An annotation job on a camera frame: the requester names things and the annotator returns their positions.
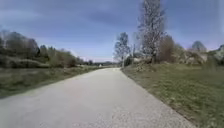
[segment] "green grass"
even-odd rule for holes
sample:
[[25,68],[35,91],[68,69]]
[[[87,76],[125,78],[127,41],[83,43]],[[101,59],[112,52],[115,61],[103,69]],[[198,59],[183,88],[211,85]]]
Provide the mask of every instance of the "green grass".
[[22,93],[96,69],[99,68],[0,69],[0,98]]
[[136,65],[123,72],[198,127],[224,127],[224,68]]

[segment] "asphalt road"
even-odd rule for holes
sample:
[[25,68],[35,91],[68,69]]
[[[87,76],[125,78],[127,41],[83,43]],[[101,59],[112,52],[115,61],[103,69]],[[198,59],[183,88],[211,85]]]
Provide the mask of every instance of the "asphalt road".
[[119,69],[0,100],[0,128],[193,128]]

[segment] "deciduous tree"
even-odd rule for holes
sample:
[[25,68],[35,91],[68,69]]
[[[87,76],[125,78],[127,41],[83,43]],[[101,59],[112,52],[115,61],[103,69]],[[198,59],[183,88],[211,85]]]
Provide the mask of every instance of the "deciduous tree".
[[130,47],[128,46],[128,35],[127,33],[121,33],[118,37],[118,42],[115,44],[114,57],[116,60],[122,62],[122,67],[124,67],[124,60],[130,54]]
[[143,54],[156,61],[159,42],[164,34],[164,11],[160,0],[143,0],[139,33]]

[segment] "shrub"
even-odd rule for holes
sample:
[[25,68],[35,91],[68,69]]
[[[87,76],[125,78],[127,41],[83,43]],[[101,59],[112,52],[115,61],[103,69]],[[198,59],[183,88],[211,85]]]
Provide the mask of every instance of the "shrub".
[[124,66],[129,66],[133,62],[132,57],[129,56],[127,59],[124,60]]
[[4,65],[2,67],[6,68],[49,68],[48,64],[43,64],[38,61],[28,60],[28,59],[17,59],[5,57]]

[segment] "blue sky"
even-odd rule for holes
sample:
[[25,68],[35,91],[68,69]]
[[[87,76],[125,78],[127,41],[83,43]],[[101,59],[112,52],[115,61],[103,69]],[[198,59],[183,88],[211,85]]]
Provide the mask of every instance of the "blue sky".
[[[164,0],[166,31],[185,48],[224,43],[222,0]],[[116,36],[137,31],[140,0],[0,0],[1,28],[95,61],[113,60]]]

